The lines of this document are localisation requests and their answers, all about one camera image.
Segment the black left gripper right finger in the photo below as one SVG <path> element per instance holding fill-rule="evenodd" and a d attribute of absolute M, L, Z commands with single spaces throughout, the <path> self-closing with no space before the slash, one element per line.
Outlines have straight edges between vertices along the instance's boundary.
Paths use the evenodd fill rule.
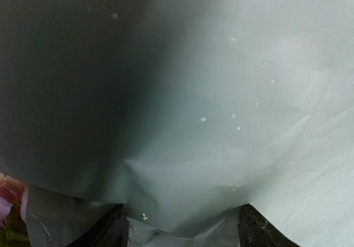
<path fill-rule="evenodd" d="M 299 247 L 250 204 L 240 208 L 238 234 L 240 247 Z"/>

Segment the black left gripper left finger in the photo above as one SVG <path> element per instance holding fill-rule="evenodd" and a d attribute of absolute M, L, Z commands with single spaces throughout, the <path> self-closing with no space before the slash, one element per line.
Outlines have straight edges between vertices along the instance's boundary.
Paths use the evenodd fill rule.
<path fill-rule="evenodd" d="M 124 205 L 117 204 L 67 247 L 127 247 L 128 239 L 129 222 Z"/>

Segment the pale pink rose stem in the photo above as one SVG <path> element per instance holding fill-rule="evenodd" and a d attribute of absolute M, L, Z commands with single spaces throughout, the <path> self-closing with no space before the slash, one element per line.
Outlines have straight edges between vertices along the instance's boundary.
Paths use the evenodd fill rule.
<path fill-rule="evenodd" d="M 25 223 L 26 204 L 26 184 L 1 174 L 1 246 L 31 246 Z"/>

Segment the green wrapping paper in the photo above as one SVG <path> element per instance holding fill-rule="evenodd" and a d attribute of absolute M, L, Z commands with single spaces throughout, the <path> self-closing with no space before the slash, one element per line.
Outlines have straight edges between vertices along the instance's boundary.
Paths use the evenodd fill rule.
<path fill-rule="evenodd" d="M 353 0 L 1 0 L 1 171 L 31 246 L 352 246 Z"/>

